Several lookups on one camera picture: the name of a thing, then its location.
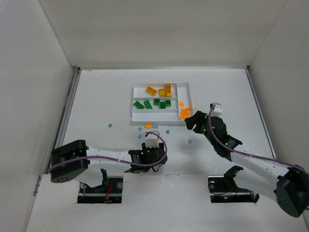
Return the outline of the orange D-shaped arch brick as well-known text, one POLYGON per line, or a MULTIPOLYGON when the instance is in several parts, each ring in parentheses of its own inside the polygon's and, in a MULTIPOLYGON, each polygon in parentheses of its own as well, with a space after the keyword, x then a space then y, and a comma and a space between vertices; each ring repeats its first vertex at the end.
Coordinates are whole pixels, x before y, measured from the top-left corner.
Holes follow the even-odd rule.
POLYGON ((190 116, 191 107, 182 108, 180 112, 180 119, 187 119, 190 116))

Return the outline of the yellow rounded ladybug brick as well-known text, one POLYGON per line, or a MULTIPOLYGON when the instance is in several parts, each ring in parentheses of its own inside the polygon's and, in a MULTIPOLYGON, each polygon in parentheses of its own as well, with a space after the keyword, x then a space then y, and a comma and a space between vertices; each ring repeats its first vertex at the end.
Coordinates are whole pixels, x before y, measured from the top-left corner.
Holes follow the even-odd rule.
POLYGON ((171 93, 171 85, 170 85, 170 83, 165 84, 165 92, 166 92, 166 94, 170 94, 171 93))

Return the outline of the green two-stud duplo brick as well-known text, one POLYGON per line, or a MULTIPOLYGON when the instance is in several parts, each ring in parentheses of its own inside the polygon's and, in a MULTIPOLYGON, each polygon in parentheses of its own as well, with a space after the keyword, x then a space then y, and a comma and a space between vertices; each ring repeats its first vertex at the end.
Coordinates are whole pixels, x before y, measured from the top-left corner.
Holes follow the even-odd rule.
POLYGON ((166 109, 165 101, 160 101, 160 109, 166 109))

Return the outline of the yellow long duplo brick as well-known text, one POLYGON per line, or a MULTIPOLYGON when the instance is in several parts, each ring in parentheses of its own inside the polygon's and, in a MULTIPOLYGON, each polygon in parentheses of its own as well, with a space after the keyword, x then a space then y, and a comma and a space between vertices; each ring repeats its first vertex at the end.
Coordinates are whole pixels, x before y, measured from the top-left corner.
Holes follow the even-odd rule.
POLYGON ((160 97, 166 97, 167 96, 167 94, 166 94, 166 92, 165 92, 165 90, 163 88, 159 89, 158 93, 159 93, 160 97))

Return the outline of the green square duplo brick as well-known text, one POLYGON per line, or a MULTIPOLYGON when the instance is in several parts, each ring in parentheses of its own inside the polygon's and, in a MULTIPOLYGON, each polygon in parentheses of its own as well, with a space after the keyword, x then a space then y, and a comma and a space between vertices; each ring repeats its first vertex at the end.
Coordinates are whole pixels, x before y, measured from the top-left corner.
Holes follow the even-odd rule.
POLYGON ((154 100, 154 105, 159 106, 159 105, 160 105, 160 99, 155 99, 155 100, 154 100))

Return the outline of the green thin lego plate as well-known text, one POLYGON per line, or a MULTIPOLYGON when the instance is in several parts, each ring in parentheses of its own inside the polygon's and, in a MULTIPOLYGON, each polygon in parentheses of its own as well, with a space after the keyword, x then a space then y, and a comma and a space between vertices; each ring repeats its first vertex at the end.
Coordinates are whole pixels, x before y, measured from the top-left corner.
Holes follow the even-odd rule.
POLYGON ((144 109, 144 108, 145 108, 145 106, 144 106, 142 103, 140 103, 139 101, 134 102, 133 105, 134 105, 137 109, 144 109))

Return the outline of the yellow large duplo brick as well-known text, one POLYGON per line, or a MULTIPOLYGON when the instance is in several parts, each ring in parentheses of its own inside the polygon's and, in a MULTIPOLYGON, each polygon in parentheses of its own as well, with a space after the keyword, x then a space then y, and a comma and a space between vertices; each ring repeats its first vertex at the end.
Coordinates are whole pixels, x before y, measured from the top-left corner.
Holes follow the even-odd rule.
POLYGON ((150 94, 150 95, 152 95, 152 96, 156 96, 157 90, 154 89, 154 88, 152 88, 152 87, 147 87, 147 88, 146 88, 146 93, 148 93, 148 94, 150 94))

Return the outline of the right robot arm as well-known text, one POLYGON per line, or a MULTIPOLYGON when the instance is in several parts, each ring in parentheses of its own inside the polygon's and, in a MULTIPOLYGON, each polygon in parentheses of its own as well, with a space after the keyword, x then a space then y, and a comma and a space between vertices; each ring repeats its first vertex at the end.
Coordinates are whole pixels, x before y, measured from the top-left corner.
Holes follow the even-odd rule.
POLYGON ((224 174, 234 188, 259 193, 294 218, 309 208, 309 174, 302 167, 257 155, 229 135, 223 120, 212 113, 197 111, 185 123, 188 130, 204 135, 220 157, 235 164, 224 174))

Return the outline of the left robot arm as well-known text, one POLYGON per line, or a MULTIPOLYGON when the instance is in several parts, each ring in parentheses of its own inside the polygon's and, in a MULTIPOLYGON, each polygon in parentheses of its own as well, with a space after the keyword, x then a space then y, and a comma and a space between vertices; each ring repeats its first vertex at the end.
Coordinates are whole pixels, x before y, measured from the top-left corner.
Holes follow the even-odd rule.
POLYGON ((47 172, 51 182, 72 180, 90 187, 107 185, 108 177, 125 173, 140 174, 167 162, 167 145, 149 147, 142 143, 140 150, 108 151, 92 148, 85 140, 76 140, 51 152, 51 167, 47 172))

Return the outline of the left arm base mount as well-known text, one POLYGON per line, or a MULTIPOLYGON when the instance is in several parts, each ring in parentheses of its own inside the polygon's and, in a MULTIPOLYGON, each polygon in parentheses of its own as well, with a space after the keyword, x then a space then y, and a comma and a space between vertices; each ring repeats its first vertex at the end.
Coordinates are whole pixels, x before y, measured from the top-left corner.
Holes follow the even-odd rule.
POLYGON ((107 176, 102 172, 101 185, 90 187, 80 184, 77 203, 80 204, 119 204, 122 203, 123 176, 107 176))

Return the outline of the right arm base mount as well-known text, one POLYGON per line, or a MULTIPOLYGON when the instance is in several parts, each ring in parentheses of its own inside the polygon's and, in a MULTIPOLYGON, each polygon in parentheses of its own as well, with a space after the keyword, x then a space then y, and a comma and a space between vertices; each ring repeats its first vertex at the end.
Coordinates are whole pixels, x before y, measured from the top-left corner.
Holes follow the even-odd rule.
POLYGON ((237 186, 234 178, 243 168, 233 166, 223 175, 208 176, 211 203, 257 203, 260 196, 251 190, 237 186))

